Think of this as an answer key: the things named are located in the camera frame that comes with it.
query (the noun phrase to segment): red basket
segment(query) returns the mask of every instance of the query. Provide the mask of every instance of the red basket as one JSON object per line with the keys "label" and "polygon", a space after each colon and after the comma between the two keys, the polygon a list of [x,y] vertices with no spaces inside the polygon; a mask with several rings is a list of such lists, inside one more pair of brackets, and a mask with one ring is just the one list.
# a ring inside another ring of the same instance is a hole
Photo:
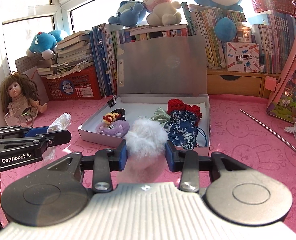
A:
{"label": "red basket", "polygon": [[101,93],[94,67],[62,78],[41,77],[49,100],[100,100]]}
{"label": "red basket", "polygon": [[296,0],[251,0],[256,13],[275,10],[296,17]]}

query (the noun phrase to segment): pink blanket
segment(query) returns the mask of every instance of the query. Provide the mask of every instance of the pink blanket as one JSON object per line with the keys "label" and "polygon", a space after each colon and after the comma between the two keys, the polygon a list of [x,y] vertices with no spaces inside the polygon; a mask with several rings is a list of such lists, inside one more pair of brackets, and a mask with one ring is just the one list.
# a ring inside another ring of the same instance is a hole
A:
{"label": "pink blanket", "polygon": [[[72,116],[69,131],[72,140],[68,145],[57,148],[55,160],[64,155],[80,151],[84,155],[93,155],[104,146],[83,141],[78,132],[78,126],[100,109],[106,99],[101,101],[51,101],[48,111],[38,116],[35,127],[50,125],[63,113]],[[269,131],[244,115],[239,109],[245,110],[265,125],[269,126],[296,147],[294,136],[283,129],[291,124],[266,114],[266,99],[235,95],[210,96],[211,135],[210,152],[221,151],[248,166],[284,183],[293,194],[293,205],[285,220],[287,226],[296,232],[296,153],[277,139]],[[7,171],[2,174],[2,190],[13,181],[42,167],[35,163],[25,167]],[[181,173],[171,173],[166,169],[157,182],[173,181],[178,185]],[[87,171],[83,181],[84,186],[91,187],[92,172]],[[114,184],[116,172],[112,173]],[[210,183],[208,173],[200,172],[200,186]],[[0,211],[0,219],[6,224],[6,219]]]}

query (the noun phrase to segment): pink bag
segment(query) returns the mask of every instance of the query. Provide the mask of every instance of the pink bag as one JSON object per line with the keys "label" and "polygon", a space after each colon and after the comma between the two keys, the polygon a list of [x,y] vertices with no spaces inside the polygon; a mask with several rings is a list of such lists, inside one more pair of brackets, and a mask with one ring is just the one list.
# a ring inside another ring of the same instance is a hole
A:
{"label": "pink bag", "polygon": [[296,37],[278,81],[266,77],[265,88],[271,90],[267,113],[288,122],[296,118]]}

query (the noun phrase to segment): white fluffy pom-pom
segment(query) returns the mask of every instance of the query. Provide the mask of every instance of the white fluffy pom-pom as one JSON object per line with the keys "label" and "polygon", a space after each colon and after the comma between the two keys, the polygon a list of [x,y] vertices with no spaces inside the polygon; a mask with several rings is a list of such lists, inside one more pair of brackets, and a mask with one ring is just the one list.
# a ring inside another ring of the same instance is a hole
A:
{"label": "white fluffy pom-pom", "polygon": [[156,121],[138,119],[125,139],[128,161],[118,174],[118,183],[154,182],[166,167],[166,131]]}

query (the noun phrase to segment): drinking glass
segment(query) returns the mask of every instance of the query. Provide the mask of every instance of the drinking glass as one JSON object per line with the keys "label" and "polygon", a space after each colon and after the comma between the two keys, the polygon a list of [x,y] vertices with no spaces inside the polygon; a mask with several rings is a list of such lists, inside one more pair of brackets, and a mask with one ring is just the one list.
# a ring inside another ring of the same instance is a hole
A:
{"label": "drinking glass", "polygon": [[[19,117],[15,117],[19,110],[20,110],[20,108],[15,108],[15,109],[9,111],[9,113],[7,113],[4,116],[4,119],[7,123],[7,125],[8,126],[21,125],[22,127],[32,127],[33,126],[33,118],[31,116],[31,114],[24,113],[22,115],[19,115]],[[26,115],[29,115],[31,120],[26,121],[24,118]]]}

